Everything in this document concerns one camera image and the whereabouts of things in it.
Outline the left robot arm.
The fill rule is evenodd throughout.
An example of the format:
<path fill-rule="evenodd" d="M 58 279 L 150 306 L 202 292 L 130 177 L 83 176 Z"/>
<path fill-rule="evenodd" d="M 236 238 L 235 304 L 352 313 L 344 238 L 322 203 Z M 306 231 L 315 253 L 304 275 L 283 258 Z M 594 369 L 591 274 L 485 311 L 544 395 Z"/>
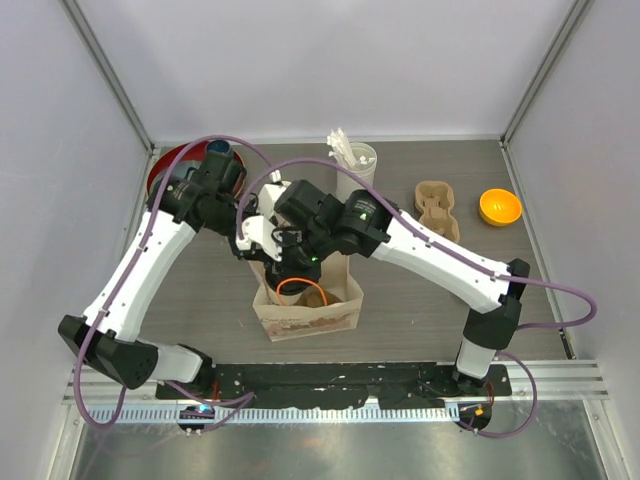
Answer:
<path fill-rule="evenodd" d="M 140 339 L 141 325 L 158 288 L 181 251 L 201 229 L 235 240 L 236 198 L 246 177 L 230 144 L 214 140 L 205 157 L 167 186 L 154 186 L 135 241 L 100 295 L 80 317 L 67 315 L 58 333 L 85 365 L 127 389 L 170 380 L 190 398 L 213 385 L 210 356 L 185 345 Z"/>

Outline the white straws bundle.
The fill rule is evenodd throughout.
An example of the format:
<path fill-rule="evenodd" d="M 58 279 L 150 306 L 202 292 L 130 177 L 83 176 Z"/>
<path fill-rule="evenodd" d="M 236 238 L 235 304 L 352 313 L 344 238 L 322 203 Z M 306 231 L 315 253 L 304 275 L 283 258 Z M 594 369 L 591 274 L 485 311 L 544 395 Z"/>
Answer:
<path fill-rule="evenodd" d="M 332 130 L 327 136 L 326 143 L 330 147 L 329 156 L 341 166 L 347 168 L 355 165 L 356 160 L 350 147 L 351 141 L 341 128 Z"/>

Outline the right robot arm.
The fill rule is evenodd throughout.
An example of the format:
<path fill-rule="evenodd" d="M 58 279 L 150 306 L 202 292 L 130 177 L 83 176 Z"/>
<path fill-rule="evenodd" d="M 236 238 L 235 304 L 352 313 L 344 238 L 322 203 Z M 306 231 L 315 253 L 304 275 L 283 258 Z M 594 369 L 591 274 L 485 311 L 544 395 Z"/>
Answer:
<path fill-rule="evenodd" d="M 453 293 L 469 307 L 451 371 L 457 391 L 472 395 L 488 381 L 494 355 L 510 343 L 519 323 L 530 274 L 521 259 L 496 262 L 428 230 L 395 205 L 359 189 L 341 202 L 306 180 L 266 184 L 258 210 L 274 227 L 279 259 L 271 281 L 314 278 L 334 253 L 360 255 L 402 267 Z"/>

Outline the brown pulp cup carrier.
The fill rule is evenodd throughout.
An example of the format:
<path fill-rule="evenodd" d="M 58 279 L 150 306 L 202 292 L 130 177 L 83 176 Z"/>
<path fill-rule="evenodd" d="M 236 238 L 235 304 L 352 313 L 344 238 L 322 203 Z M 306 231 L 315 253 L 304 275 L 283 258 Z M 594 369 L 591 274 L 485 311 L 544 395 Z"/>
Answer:
<path fill-rule="evenodd" d="M 331 292 L 321 293 L 317 289 L 307 289 L 296 302 L 297 306 L 320 308 L 341 303 L 342 300 Z"/>
<path fill-rule="evenodd" d="M 452 215 L 455 197 L 452 187 L 443 181 L 422 181 L 415 187 L 414 205 L 419 223 L 436 234 L 458 244 L 460 229 Z"/>

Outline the printed kraft paper bag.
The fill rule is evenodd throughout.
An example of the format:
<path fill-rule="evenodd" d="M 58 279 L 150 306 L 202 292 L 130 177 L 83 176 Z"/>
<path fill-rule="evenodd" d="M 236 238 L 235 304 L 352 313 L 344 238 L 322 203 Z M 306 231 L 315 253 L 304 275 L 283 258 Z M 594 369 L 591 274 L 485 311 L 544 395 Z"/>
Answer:
<path fill-rule="evenodd" d="M 320 308 L 297 306 L 298 300 L 290 304 L 273 302 L 267 291 L 262 264 L 251 261 L 249 265 L 258 281 L 253 309 L 271 341 L 352 330 L 357 326 L 364 292 L 350 273 L 348 257 L 339 253 L 328 257 L 321 264 L 320 280 L 314 285 L 309 284 L 307 289 L 331 292 L 342 300 Z"/>

